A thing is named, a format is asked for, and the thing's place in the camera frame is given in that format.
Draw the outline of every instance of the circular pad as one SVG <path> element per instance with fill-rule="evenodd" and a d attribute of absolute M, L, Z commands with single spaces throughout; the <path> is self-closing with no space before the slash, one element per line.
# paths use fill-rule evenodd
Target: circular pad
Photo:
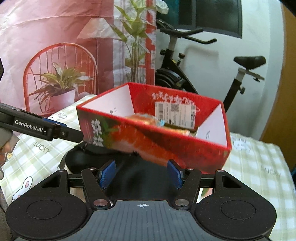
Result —
<path fill-rule="evenodd" d="M 29 205 L 27 213 L 30 217 L 40 220 L 51 219 L 60 214 L 62 206 L 52 200 L 41 200 Z"/>
<path fill-rule="evenodd" d="M 8 207 L 10 229 L 29 240 L 57 240 L 77 230 L 87 219 L 86 205 L 73 195 L 23 196 Z"/>
<path fill-rule="evenodd" d="M 240 200 L 231 200 L 223 203 L 221 211 L 225 216 L 236 220 L 251 218 L 256 213 L 256 209 L 252 204 Z"/>
<path fill-rule="evenodd" d="M 254 196 L 207 196 L 198 203 L 195 216 L 207 232 L 232 240 L 253 240 L 269 235 L 276 221 L 272 204 Z"/>

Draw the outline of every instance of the pink backdrop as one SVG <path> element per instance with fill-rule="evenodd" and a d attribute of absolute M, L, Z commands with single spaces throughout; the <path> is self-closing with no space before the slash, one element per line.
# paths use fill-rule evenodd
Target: pink backdrop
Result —
<path fill-rule="evenodd" d="M 39 79 L 37 78 L 34 82 L 33 76 L 38 73 L 54 73 L 51 62 L 59 61 L 63 65 L 66 61 L 61 58 L 66 59 L 68 55 L 74 58 L 74 53 L 76 62 L 78 61 L 77 48 L 65 47 L 64 43 L 76 44 L 86 49 L 84 51 L 78 48 L 80 52 L 84 52 L 85 56 L 87 55 L 83 59 L 84 65 L 87 66 L 84 67 L 83 72 L 88 72 L 87 75 L 93 79 L 88 85 L 95 86 L 92 91 L 88 88 L 87 92 L 99 94 L 130 81 L 126 77 L 126 73 L 130 71 L 125 63 L 127 49 L 123 42 L 115 40 L 118 39 L 118 35 L 108 24 L 118 26 L 118 29 L 126 35 L 122 25 L 123 15 L 115 5 L 133 16 L 131 3 L 132 0 L 5 0 L 0 5 L 0 57 L 5 69 L 0 82 L 1 101 L 22 109 L 29 108 L 31 112 L 40 114 L 42 112 L 40 102 L 38 104 L 37 99 L 33 98 L 35 95 L 30 97 L 26 95 L 41 87 Z M 155 1 L 144 1 L 144 5 L 155 6 Z M 102 20 L 95 21 L 96 24 L 92 26 L 96 33 L 86 33 L 90 31 L 90 28 L 86 26 L 89 26 L 88 24 L 96 18 Z M 140 81 L 154 84 L 154 9 L 151 8 L 141 15 L 141 18 L 148 23 L 145 32 L 149 38 L 144 39 L 147 52 L 140 64 L 141 71 L 144 72 L 144 78 Z M 60 43 L 62 43 L 61 46 L 44 51 L 49 46 Z"/>

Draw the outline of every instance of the blue gripper pad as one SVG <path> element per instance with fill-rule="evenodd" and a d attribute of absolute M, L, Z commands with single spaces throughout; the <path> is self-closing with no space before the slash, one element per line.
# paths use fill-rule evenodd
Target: blue gripper pad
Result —
<path fill-rule="evenodd" d="M 106 189 L 116 174 L 116 163 L 112 161 L 102 172 L 100 187 Z"/>
<path fill-rule="evenodd" d="M 59 124 L 59 125 L 61 125 L 61 126 L 65 126 L 65 127 L 67 127 L 66 124 L 61 123 L 61 122 L 58 122 L 58 121 L 54 121 L 54 120 L 51 120 L 51 119 L 48 119 L 48 118 L 42 118 L 42 119 L 45 120 L 45 121 L 47 121 L 47 122 L 51 122 L 51 123 L 55 123 L 55 124 Z"/>
<path fill-rule="evenodd" d="M 170 161 L 168 161 L 167 169 L 174 186 L 180 189 L 183 185 L 183 180 L 181 179 L 179 170 Z"/>

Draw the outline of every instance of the plaid tablecloth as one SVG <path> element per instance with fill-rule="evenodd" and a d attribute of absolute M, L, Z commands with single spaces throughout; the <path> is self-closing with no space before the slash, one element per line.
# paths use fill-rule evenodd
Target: plaid tablecloth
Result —
<path fill-rule="evenodd" d="M 79 129 L 76 105 L 92 97 L 86 96 L 51 118 Z M 75 145 L 59 139 L 48 142 L 23 134 L 19 138 L 20 141 L 3 166 L 4 179 L 0 181 L 8 204 L 58 170 L 64 154 Z M 231 133 L 231 140 L 233 150 L 224 170 L 273 204 L 277 221 L 270 236 L 271 240 L 295 241 L 296 191 L 281 150 L 273 144 L 239 134 Z"/>

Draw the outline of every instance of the adjustment knob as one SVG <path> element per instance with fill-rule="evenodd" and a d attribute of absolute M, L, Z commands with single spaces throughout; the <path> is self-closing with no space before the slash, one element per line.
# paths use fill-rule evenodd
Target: adjustment knob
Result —
<path fill-rule="evenodd" d="M 162 49 L 162 50 L 160 51 L 160 55 L 165 55 L 165 50 L 164 50 L 164 49 Z"/>
<path fill-rule="evenodd" d="M 179 58 L 180 59 L 184 59 L 185 58 L 185 54 L 179 53 Z"/>
<path fill-rule="evenodd" d="M 240 89 L 240 93 L 243 95 L 244 92 L 245 92 L 245 90 L 246 90 L 246 88 L 245 88 L 245 87 L 242 87 L 242 88 Z"/>

